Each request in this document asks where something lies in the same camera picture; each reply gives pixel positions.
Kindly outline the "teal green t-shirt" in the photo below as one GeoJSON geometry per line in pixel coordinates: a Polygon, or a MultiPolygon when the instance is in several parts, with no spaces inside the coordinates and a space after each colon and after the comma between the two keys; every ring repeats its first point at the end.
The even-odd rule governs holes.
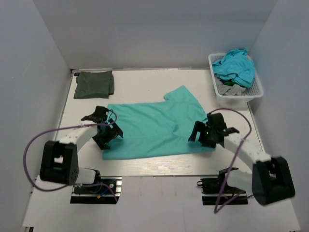
{"type": "Polygon", "coordinates": [[[168,155],[211,152],[198,141],[190,142],[196,121],[207,116],[194,95],[185,87],[167,93],[162,102],[109,104],[117,115],[123,137],[110,141],[104,160],[130,160],[168,155]]]}

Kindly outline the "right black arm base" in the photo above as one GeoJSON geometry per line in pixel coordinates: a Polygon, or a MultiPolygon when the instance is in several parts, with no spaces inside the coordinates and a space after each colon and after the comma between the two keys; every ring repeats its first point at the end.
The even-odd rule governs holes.
{"type": "MultiPolygon", "coordinates": [[[[197,181],[197,186],[201,188],[202,192],[202,204],[204,206],[215,206],[216,199],[219,194],[221,184],[218,179],[214,176],[207,176],[197,181]]],[[[233,196],[241,193],[236,199],[231,201],[228,205],[247,205],[248,197],[247,193],[228,185],[225,186],[225,189],[222,193],[222,196],[219,200],[219,205],[222,205],[224,202],[232,198],[233,196]]]]}

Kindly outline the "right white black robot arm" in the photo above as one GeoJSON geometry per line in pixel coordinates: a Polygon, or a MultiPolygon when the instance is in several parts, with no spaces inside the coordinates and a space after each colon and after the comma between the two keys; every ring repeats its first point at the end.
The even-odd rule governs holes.
{"type": "Polygon", "coordinates": [[[243,172],[233,164],[218,172],[217,176],[205,177],[197,182],[202,189],[204,205],[207,197],[216,198],[215,207],[232,204],[236,200],[247,204],[254,197],[262,205],[269,205],[295,196],[288,162],[283,157],[272,157],[259,151],[234,127],[227,127],[220,113],[207,115],[207,122],[196,121],[188,139],[198,140],[203,147],[215,148],[220,145],[234,153],[251,170],[243,172]]]}

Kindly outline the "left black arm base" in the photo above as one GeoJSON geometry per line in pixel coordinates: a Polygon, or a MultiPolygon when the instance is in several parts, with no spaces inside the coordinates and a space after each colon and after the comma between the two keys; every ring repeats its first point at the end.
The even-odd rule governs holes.
{"type": "Polygon", "coordinates": [[[122,188],[122,177],[101,177],[103,186],[73,187],[70,204],[117,204],[122,188]]]}

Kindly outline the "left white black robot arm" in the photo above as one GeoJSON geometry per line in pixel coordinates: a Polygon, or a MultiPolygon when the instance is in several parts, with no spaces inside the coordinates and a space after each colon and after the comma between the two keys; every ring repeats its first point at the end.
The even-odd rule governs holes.
{"type": "Polygon", "coordinates": [[[58,141],[48,141],[44,145],[40,168],[42,181],[68,186],[85,185],[92,193],[101,190],[102,181],[98,170],[82,168],[78,162],[78,152],[93,140],[100,150],[110,149],[109,142],[118,136],[123,138],[123,131],[116,124],[114,110],[97,106],[94,113],[84,116],[81,124],[58,141]]]}

